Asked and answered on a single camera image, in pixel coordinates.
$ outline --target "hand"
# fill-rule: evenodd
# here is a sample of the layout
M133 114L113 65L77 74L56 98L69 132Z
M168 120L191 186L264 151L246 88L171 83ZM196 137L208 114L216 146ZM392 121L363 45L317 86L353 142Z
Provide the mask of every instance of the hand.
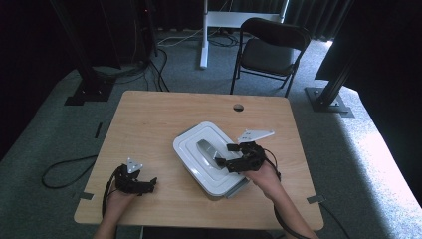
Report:
M113 218L118 220L136 196L137 194L127 194L116 190L114 181L107 198L105 217L107 214L111 214Z
M126 194L119 190L115 190L115 183L112 183L110 194L107 198L105 216L94 235L95 239L114 238L115 227L117 226L118 220L136 196L136 194Z
M259 186L263 190L264 195L271 200L280 192L282 186L280 180L273 167L267 161L264 161L258 171L245 171L243 175Z

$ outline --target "gray carpet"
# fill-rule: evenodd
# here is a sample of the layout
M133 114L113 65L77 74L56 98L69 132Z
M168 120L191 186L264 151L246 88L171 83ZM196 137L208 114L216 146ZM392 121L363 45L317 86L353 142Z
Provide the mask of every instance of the gray carpet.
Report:
M159 37L180 35L165 33ZM214 39L225 42L225 39ZM200 43L184 41L161 47L168 56L163 78L172 92L228 94L237 48L210 45L208 68L199 69ZM307 49L289 95L316 193L351 238L422 238L422 210L388 151L357 92L343 88L340 96L354 118L315 113L304 88L323 87L315 81L328 46L313 41ZM164 55L152 61L160 68ZM110 68L98 68L109 74ZM57 83L37 114L0 163L0 238L91 238L96 225L81 225L73 216L89 174L69 187L43 187L41 176L52 163L97 154L121 94L126 90L156 90L156 74L120 77L108 102L65 107L81 78L70 72ZM283 96L278 83L246 76L235 94ZM99 123L103 124L99 135ZM49 182L63 184L94 160L54 170ZM321 210L320 238L345 238L334 219ZM118 238L139 238L140 227L119 227Z

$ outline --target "black cable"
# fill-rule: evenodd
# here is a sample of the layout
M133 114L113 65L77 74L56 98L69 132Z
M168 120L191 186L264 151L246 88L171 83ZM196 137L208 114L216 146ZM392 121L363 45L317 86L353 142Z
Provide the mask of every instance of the black cable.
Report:
M102 205L102 216L105 216L106 213L106 199L112 192L109 192L109 188L111 187L112 179L115 177L115 174L117 173L117 169L112 173L111 177L108 180L108 183L105 186L105 193L103 194L103 205Z
M158 68L155 66L155 64L151 61L151 65L152 67L155 69L155 71L157 71L158 73L158 87L159 89L163 92L163 89L161 87L161 82L164 84L165 89L170 92L170 90L168 89L167 85L164 82L164 79L162 78L162 71L164 70L165 65L167 64L167 53L161 49L158 49L158 51L162 52L164 54L164 63L161 66L161 69L158 70Z
M345 237L347 237L348 239L350 239L350 236L348 235L347 231L345 230L345 228L341 225L340 221L334 216L334 214L328 210L328 208L322 204L322 202L319 203L319 205L325 209L326 212L328 212L328 214L335 220L335 222L338 224L338 226L341 228L341 230L343 231Z
M131 79L131 80L128 80L128 81L125 81L125 82L114 82L114 83L108 83L108 84L112 84L112 85L124 85L124 84L135 82L135 81L141 79L144 76L145 76L145 73L143 73L141 76L138 76L138 77L136 77L134 79Z
M108 195L107 195L107 197L109 197L112 193L114 193L114 192L116 192L116 191L118 191L118 189L117 189L117 188L116 188L115 190L113 190L113 191L109 192L109 193L108 193Z
M275 173L276 173L276 175L277 175L277 177L279 178L279 180L280 181L282 181L282 174L278 171L278 164L277 164L277 159L276 159L276 157L274 156L274 154L271 152L271 151L269 151L269 150L267 150L267 149L265 149L264 148L264 151L266 151L266 152L268 152L272 157L273 157L273 159L274 159L274 161L275 161L275 163L272 163L269 159L267 159L267 158L265 158L265 161L267 161L269 164L270 164L270 166L274 169L274 171L275 171ZM277 221L279 222L279 224L283 227L283 229L285 229L289 234L291 234L292 236L294 236L294 237L296 237L296 238L298 238L298 239L309 239L308 237L306 237L306 236L303 236L303 235L301 235L301 234L299 234L299 233L297 233L296 231L294 231L293 229L291 229L286 223L285 223L285 221L283 221L283 219L282 219L282 217L280 216L280 214L279 214L279 212L277 211L277 209L276 209L276 206L274 206L274 214L276 215L276 218L277 218Z
M93 166L94 166L94 164L96 163L95 161L90 165L90 166L88 166L87 167L87 169L85 169L85 171L83 172L83 173L81 173L77 178L75 178L74 180L72 180L72 181L70 181L70 182L68 182L68 183L66 183L66 184L63 184L63 185L59 185L59 186L54 186L54 185L51 185L51 184L49 184L49 183L47 183L47 181L46 181L46 176L47 176L47 174L50 172L50 170L51 169L53 169L54 167L57 167L57 166L59 166L60 164L64 164L64 163L71 163L71 162L76 162L76 161L82 161L82 160L87 160L87 159L90 159L90 158L92 158L92 157L97 157L97 155L91 155L91 156L86 156L86 157L82 157L82 158L77 158L77 159L70 159L70 160L65 160L65 161L60 161L60 162L56 162L56 163L54 163L54 164L52 164L52 165L50 165L45 171L44 171L44 173L43 173L43 176L41 177L41 182L43 183L43 185L45 186L45 187L47 187L47 188L51 188L51 189L60 189L60 188L65 188L65 187L68 187L68 186L70 186L70 185L72 185L72 184L74 184L76 181L78 181L81 177L83 177Z
M146 90L149 91L149 82L148 82L148 79L146 78L146 74L143 74L143 79L145 80L145 83L146 83Z
M155 90L158 92L159 91L159 89L158 89L158 85L157 85L157 82L155 81L155 78L157 77L157 73L153 70L153 68L151 67L150 68L151 69L151 72L152 72L152 76L153 76L153 78L152 78L152 82L154 83L154 86L155 86Z
M128 69L122 72L117 72L117 73L105 73L99 70L95 70L97 76L101 77L104 80L108 80L108 79L115 79L115 78L120 78L120 77L132 77L132 76L136 76L141 72L144 72L146 69L146 65L142 64L142 63L137 63L133 69Z
M268 152L273 157L275 163L272 163L267 157L265 158L265 161L267 161L270 164L270 166L274 169L277 177L279 178L279 181L282 181L282 174L278 170L279 165L277 163L276 157L271 151L267 150L266 148L264 148L264 151Z
M211 39L214 39L214 38L227 38L227 39L230 40L230 43L229 44L224 44L224 43L220 43L220 42L211 40ZM239 40L235 36L228 35L228 34L222 34L222 35L219 35L219 36L210 37L210 38L208 38L208 42L211 45L217 46L217 47L227 47L227 48L230 48L230 47L239 46Z

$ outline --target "black equipment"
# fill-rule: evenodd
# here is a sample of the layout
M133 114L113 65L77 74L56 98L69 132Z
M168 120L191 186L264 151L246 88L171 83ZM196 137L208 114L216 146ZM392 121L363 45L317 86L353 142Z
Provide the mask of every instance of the black equipment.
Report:
M143 193L151 193L154 191L155 184L157 183L157 178L154 177L149 182L138 181L137 177L139 176L140 170L134 171L132 173L127 172L127 165L122 164L119 166L114 173L111 175L108 183L105 187L105 193L103 196L103 216L106 213L106 201L108 196L113 193L108 192L112 183L112 179L115 177L115 188L116 190L122 191L129 194L137 194L141 196Z
M217 165L227 167L229 172L258 171L265 160L268 160L264 149L254 141L241 142L240 144L227 144L229 151L241 151L242 157L226 160L225 158L215 158Z

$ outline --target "white plastic container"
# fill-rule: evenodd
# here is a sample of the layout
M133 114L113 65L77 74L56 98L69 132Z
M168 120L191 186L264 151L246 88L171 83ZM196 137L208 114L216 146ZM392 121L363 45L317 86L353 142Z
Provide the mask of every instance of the white plastic container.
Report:
M214 123L205 121L178 136L174 150L184 165L205 191L214 197L234 196L249 180L245 176L219 167L213 159L216 151L226 160L239 158L241 152L227 150L227 144L233 141Z

